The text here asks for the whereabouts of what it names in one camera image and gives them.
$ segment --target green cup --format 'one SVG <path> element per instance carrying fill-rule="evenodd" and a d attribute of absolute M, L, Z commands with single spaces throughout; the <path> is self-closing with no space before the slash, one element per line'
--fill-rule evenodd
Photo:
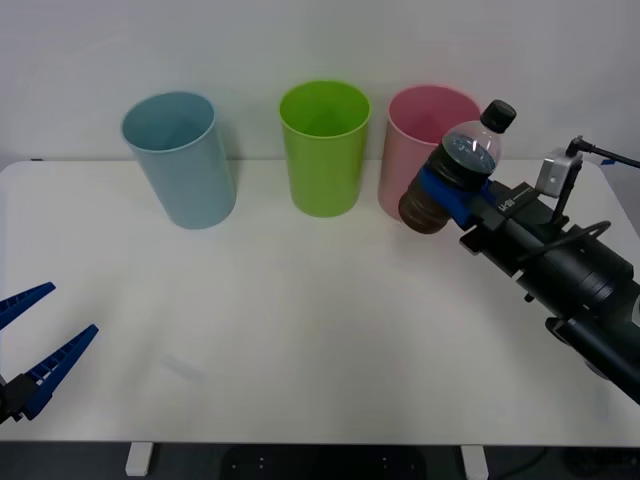
<path fill-rule="evenodd" d="M 291 196 L 314 217 L 334 217 L 358 200 L 371 115 L 369 99 L 342 82 L 294 87 L 280 102 Z"/>

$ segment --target light blue cup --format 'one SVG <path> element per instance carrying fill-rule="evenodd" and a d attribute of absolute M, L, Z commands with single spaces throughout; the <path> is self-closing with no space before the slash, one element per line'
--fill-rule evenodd
<path fill-rule="evenodd" d="M 173 223 L 206 228 L 231 213 L 236 191 L 209 100 L 155 95 L 129 110 L 121 130 Z"/>

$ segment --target dark liquid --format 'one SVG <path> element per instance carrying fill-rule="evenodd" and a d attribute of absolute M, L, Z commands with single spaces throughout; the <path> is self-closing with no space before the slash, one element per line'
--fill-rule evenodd
<path fill-rule="evenodd" d="M 457 190 L 472 192 L 482 187 L 495 170 L 496 162 L 473 139 L 449 134 L 429 155 L 425 165 L 443 183 Z M 417 176 L 400 198 L 398 212 L 409 228 L 425 235 L 439 232 L 451 218 L 449 212 L 425 192 Z"/>

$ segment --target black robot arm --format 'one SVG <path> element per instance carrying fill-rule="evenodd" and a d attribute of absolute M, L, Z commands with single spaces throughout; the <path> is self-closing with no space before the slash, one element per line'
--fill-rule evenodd
<path fill-rule="evenodd" d="M 566 152 L 556 151 L 545 159 L 535 188 L 491 182 L 495 201 L 473 196 L 467 207 L 475 226 L 461 243 L 509 276 L 520 272 L 525 300 L 536 299 L 554 314 L 547 329 L 640 404 L 640 287 L 633 266 L 597 239 L 610 222 L 563 229 L 569 221 L 564 207 L 582 164 L 577 147 L 595 151 L 581 138 Z M 559 199 L 555 210 L 539 200 L 541 194 Z"/>

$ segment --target table leg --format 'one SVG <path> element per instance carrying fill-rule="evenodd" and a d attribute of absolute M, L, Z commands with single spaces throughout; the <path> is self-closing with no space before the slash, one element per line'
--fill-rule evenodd
<path fill-rule="evenodd" d="M 462 445 L 462 461 L 468 480 L 488 480 L 489 467 L 482 445 Z"/>
<path fill-rule="evenodd" d="M 149 461 L 153 452 L 151 442 L 133 442 L 129 449 L 129 458 L 125 471 L 129 477 L 146 477 L 149 473 Z"/>

